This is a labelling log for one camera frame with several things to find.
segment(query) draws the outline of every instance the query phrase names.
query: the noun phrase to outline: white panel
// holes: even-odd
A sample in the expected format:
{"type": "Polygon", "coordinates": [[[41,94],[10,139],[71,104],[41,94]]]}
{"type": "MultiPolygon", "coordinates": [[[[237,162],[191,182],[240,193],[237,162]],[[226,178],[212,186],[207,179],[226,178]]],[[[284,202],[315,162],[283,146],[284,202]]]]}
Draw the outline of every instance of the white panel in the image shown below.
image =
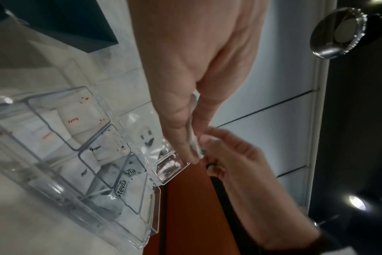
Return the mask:
{"type": "Polygon", "coordinates": [[[258,56],[244,85],[220,107],[219,126],[313,88],[309,39],[322,0],[271,0],[258,56]]]}
{"type": "Polygon", "coordinates": [[[278,178],[289,195],[299,206],[304,206],[304,193],[306,191],[309,168],[305,167],[278,178]]]}
{"type": "Polygon", "coordinates": [[[224,125],[260,147],[275,175],[306,165],[312,93],[224,125]]]}

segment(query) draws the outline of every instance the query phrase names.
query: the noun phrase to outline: person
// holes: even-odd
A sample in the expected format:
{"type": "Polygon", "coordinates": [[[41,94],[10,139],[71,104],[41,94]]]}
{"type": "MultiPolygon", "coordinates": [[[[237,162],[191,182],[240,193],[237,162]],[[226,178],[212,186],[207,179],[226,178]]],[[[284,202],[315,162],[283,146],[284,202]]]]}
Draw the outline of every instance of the person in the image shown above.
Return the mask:
{"type": "Polygon", "coordinates": [[[333,246],[299,210],[263,152],[208,127],[256,59],[268,0],[128,0],[135,39],[162,131],[179,156],[199,159],[192,128],[252,239],[268,251],[319,254],[333,246]],[[191,112],[194,91],[200,94],[191,112]]]}

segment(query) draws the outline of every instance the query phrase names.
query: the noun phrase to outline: skin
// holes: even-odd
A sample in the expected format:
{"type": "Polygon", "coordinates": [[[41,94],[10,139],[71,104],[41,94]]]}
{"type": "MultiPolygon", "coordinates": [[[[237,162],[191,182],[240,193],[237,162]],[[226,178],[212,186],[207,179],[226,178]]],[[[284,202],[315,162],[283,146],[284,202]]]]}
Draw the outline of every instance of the skin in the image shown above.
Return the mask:
{"type": "Polygon", "coordinates": [[[163,134],[186,162],[220,105],[247,78],[257,55],[267,0],[129,0],[133,30],[163,134]],[[194,112],[191,94],[200,98],[194,112]]]}
{"type": "Polygon", "coordinates": [[[208,175],[219,178],[240,222],[266,250],[308,247],[320,232],[272,173],[263,152],[227,130],[208,128],[199,142],[208,175]]]}

